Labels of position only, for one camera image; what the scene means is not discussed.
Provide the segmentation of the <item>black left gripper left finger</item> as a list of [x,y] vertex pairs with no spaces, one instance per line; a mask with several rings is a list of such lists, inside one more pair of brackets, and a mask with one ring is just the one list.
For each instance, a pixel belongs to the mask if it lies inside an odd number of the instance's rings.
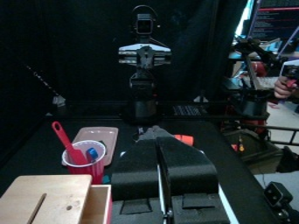
[[163,224],[156,133],[148,128],[116,163],[112,174],[112,224]]

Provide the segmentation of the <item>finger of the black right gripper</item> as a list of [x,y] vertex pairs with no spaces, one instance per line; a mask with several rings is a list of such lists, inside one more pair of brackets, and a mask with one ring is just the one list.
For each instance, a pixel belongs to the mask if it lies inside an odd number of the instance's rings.
[[139,48],[138,50],[136,50],[136,67],[138,68],[140,68],[140,69],[143,69],[144,68],[144,48],[142,47],[142,48]]
[[154,56],[155,56],[155,51],[152,47],[147,47],[144,50],[144,68],[150,69],[154,66]]

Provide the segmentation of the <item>person's hand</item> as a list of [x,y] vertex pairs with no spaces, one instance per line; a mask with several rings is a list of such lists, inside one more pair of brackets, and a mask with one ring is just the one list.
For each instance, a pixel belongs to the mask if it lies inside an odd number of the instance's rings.
[[275,97],[285,100],[290,96],[299,97],[299,87],[285,76],[281,76],[275,81]]

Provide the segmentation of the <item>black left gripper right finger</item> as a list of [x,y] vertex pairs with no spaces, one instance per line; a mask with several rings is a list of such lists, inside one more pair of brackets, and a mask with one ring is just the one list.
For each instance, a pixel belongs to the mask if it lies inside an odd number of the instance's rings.
[[167,224],[230,224],[215,165],[166,130],[155,134]]

